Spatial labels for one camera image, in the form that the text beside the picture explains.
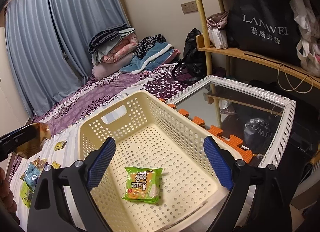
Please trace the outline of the person left hand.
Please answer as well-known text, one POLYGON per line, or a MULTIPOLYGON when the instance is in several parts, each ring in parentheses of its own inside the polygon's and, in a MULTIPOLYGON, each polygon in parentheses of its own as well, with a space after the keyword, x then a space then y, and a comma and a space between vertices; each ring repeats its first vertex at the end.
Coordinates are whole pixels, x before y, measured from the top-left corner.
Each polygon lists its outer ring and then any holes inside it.
POLYGON ((0 168, 1 173, 0 173, 0 195, 1 195, 1 200, 4 204, 4 207, 8 211, 8 213, 11 214, 13 219, 16 221, 17 224, 20 224, 20 220, 16 215, 17 211, 17 204, 14 201, 14 196, 12 191, 10 190, 10 184, 8 180, 6 179, 6 174, 5 171, 0 168))

